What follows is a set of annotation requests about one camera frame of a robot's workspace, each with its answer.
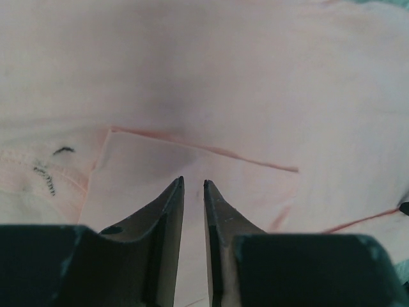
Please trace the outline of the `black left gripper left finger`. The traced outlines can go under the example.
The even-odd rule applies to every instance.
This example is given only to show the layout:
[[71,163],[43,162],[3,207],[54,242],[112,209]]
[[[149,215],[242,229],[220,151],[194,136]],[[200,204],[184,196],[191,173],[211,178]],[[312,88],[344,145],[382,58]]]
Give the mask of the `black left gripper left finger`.
[[173,306],[184,194],[178,177],[149,204],[99,233],[114,242],[108,306]]

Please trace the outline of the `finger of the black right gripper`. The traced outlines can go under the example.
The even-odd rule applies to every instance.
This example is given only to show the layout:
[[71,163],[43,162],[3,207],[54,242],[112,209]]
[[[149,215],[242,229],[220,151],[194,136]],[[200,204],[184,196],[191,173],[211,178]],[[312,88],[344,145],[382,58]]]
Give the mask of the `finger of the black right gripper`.
[[409,216],[409,202],[406,201],[400,204],[399,211],[403,213],[404,215]]

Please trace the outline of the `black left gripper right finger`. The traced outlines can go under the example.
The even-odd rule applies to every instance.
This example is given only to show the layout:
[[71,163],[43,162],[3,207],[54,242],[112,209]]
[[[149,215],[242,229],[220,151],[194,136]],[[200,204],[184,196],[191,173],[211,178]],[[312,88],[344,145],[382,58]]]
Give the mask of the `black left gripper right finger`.
[[211,180],[204,182],[204,217],[210,306],[241,306],[235,237],[266,232],[232,207]]

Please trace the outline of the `pink t-shirt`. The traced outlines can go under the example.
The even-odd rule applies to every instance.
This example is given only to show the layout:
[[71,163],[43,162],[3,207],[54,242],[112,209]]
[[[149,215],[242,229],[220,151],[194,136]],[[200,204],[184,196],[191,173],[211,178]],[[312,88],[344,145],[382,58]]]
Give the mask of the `pink t-shirt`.
[[1,222],[100,231],[185,179],[174,303],[209,302],[203,182],[266,232],[408,258],[408,11],[2,1]]

